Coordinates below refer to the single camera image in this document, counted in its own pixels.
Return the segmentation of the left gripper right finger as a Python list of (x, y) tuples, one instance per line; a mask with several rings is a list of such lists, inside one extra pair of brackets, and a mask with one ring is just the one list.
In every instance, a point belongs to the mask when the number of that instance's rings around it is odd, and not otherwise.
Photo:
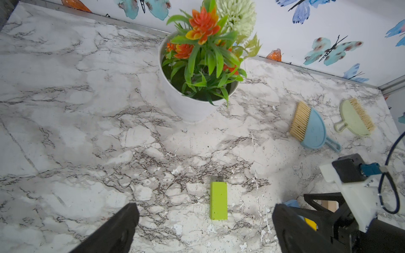
[(324, 211), (276, 204), (272, 220), (281, 251), (283, 253), (342, 253), (343, 250), (326, 237), (325, 230), (316, 231), (302, 219), (308, 218), (320, 227), (325, 225), (330, 217), (331, 213)]

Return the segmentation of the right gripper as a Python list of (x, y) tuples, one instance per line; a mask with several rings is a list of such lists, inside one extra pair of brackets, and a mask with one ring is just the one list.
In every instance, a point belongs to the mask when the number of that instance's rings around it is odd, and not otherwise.
[[(341, 193), (305, 194), (304, 200), (316, 211), (331, 213), (325, 225), (326, 237), (344, 253), (403, 253), (405, 231), (379, 219), (373, 219), (367, 232), (361, 232), (350, 208)], [(339, 208), (331, 212), (322, 207), (322, 200), (337, 201)]]

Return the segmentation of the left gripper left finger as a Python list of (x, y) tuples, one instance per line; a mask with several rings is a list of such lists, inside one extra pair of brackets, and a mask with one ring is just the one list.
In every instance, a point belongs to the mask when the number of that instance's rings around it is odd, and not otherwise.
[(129, 203), (71, 251), (73, 253), (128, 253), (139, 218), (137, 205)]

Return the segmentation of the yellow block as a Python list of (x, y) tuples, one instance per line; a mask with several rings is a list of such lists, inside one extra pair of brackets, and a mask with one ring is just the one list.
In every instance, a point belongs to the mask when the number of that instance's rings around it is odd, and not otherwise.
[(317, 224), (314, 221), (308, 218), (304, 218), (304, 220), (313, 230), (317, 231)]

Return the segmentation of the green block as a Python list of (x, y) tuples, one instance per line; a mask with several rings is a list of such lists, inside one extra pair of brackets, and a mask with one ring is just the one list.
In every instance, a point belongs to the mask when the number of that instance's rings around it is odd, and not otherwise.
[(211, 182), (210, 219), (211, 220), (228, 219), (226, 182)]

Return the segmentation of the natural wood block upper left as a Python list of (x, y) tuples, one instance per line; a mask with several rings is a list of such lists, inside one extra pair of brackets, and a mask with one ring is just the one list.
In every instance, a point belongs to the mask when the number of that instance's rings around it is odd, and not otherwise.
[(339, 208), (339, 203), (337, 201), (322, 200), (321, 205), (333, 213)]

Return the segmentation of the white potted artificial plant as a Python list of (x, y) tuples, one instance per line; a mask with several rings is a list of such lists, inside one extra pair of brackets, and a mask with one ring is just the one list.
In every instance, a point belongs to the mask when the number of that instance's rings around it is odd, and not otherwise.
[(212, 114), (246, 77), (242, 63), (258, 55), (253, 1), (203, 1), (199, 9), (168, 19), (176, 31), (159, 49), (159, 68), (169, 106), (183, 121)]

